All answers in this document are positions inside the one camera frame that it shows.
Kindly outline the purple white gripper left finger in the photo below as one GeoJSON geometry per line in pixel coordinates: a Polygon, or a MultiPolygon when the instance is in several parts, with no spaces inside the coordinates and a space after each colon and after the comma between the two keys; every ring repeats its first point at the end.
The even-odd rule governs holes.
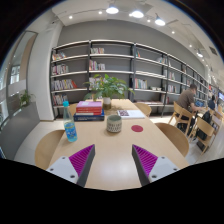
{"type": "Polygon", "coordinates": [[[90,145],[75,154],[61,156],[47,171],[84,187],[95,156],[95,145],[90,145]]]}

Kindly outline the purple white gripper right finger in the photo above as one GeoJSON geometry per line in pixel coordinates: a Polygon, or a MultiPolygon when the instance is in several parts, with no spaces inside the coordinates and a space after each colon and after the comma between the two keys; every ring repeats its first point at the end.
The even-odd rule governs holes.
{"type": "Polygon", "coordinates": [[[132,157],[135,161],[142,186],[146,186],[179,170],[167,157],[157,157],[153,153],[137,145],[132,145],[132,157]]]}

